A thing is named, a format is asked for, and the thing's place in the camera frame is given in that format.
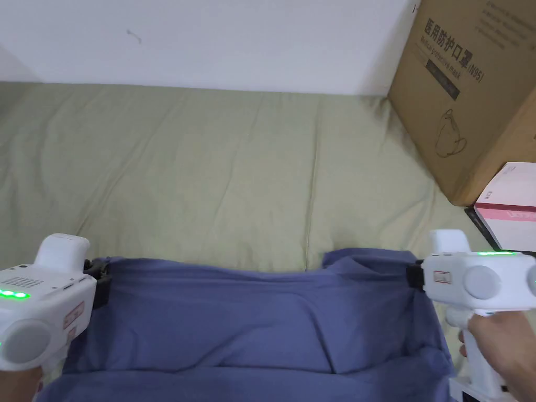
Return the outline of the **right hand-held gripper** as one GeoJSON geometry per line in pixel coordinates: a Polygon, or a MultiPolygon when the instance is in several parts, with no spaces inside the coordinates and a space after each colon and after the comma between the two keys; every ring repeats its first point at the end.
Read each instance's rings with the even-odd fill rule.
{"type": "Polygon", "coordinates": [[[447,306],[448,324],[462,330],[468,376],[450,379],[452,396],[508,396],[510,388],[489,365],[468,331],[474,315],[535,308],[535,259],[520,252],[474,252],[461,230],[430,233],[432,253],[407,266],[411,288],[447,306]]]}

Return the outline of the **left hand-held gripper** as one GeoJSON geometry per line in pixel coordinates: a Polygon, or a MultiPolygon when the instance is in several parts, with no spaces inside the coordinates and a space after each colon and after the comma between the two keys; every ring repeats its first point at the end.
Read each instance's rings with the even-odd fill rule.
{"type": "Polygon", "coordinates": [[[1,371],[41,367],[39,387],[56,378],[71,343],[107,305],[107,259],[86,258],[90,242],[55,233],[34,262],[1,271],[1,371]]]}

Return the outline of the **person's right hand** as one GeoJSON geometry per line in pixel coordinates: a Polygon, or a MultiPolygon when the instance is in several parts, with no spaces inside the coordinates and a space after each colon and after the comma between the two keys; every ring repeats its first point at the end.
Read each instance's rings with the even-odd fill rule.
{"type": "Polygon", "coordinates": [[[522,311],[452,310],[468,378],[450,381],[457,401],[535,401],[535,332],[522,311]]]}

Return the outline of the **person's left hand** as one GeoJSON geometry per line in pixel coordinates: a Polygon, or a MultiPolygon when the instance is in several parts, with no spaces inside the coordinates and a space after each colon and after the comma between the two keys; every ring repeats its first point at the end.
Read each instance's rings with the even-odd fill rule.
{"type": "Polygon", "coordinates": [[[25,371],[1,371],[1,401],[33,401],[41,379],[41,367],[25,371]]]}

